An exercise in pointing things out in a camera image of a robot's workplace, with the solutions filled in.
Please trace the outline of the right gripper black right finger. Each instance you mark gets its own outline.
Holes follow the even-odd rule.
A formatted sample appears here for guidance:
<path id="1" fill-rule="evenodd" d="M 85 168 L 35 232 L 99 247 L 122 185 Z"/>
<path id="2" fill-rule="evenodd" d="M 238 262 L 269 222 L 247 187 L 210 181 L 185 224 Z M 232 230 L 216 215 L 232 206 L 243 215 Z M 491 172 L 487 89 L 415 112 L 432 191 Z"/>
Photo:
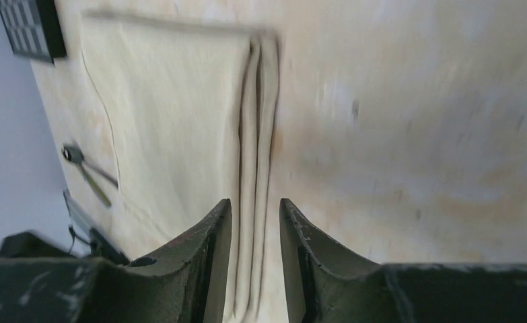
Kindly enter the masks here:
<path id="1" fill-rule="evenodd" d="M 279 214 L 290 322 L 527 322 L 527 264 L 378 264 Z"/>

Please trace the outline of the beige cloth napkin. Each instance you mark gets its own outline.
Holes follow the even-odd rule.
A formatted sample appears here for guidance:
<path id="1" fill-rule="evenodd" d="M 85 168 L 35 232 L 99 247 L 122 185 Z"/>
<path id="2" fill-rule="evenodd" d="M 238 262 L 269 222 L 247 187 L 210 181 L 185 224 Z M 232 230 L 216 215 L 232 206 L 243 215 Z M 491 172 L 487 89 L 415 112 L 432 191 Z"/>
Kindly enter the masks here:
<path id="1" fill-rule="evenodd" d="M 112 131 L 127 211 L 174 238 L 232 204 L 223 318 L 255 322 L 279 92 L 264 28 L 86 11 L 81 56 Z"/>

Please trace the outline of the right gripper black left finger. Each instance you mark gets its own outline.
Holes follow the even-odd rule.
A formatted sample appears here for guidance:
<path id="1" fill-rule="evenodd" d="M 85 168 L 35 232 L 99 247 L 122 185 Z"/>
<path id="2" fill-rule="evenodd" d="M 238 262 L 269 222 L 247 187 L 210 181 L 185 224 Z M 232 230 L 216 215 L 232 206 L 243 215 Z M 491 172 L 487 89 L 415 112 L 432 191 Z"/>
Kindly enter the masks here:
<path id="1" fill-rule="evenodd" d="M 223 199 L 127 265 L 77 258 L 31 231 L 0 245 L 0 322 L 222 322 L 232 237 Z"/>

